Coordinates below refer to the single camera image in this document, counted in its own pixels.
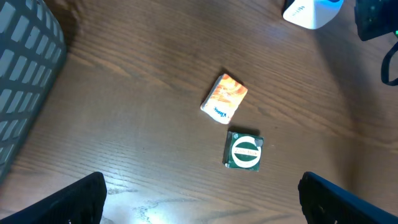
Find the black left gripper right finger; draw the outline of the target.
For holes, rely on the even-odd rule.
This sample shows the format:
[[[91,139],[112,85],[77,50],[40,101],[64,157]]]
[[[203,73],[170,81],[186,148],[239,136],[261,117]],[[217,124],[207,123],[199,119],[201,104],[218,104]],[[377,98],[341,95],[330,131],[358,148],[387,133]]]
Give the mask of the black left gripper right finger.
[[[308,223],[397,223],[392,215],[316,175],[305,172],[298,184]]]

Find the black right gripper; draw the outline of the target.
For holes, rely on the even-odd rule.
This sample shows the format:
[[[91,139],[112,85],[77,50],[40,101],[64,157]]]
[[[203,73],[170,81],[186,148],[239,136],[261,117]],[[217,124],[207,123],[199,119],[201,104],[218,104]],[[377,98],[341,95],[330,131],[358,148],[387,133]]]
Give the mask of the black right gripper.
[[[354,18],[362,41],[395,33],[397,0],[356,0]]]

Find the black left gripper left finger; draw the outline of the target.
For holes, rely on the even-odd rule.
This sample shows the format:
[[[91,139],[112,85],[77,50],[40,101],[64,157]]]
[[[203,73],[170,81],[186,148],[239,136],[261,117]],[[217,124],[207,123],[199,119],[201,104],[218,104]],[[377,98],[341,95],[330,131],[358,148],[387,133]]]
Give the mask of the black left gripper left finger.
[[[2,224],[99,224],[107,189],[104,176],[94,172],[41,201],[1,219]]]

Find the dark green small box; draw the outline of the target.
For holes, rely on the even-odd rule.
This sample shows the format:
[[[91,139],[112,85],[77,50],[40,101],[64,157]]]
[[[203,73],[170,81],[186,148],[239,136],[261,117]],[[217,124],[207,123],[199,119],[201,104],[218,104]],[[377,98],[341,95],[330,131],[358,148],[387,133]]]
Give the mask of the dark green small box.
[[[263,145],[263,137],[228,131],[223,154],[224,166],[258,172]]]

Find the orange tissue pack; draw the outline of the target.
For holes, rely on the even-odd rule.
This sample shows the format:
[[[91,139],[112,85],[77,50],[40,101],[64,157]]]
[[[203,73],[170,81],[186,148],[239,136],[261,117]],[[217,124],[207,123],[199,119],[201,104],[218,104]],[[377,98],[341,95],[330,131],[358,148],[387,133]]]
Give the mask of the orange tissue pack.
[[[215,121],[229,124],[248,89],[227,73],[218,77],[200,109]]]

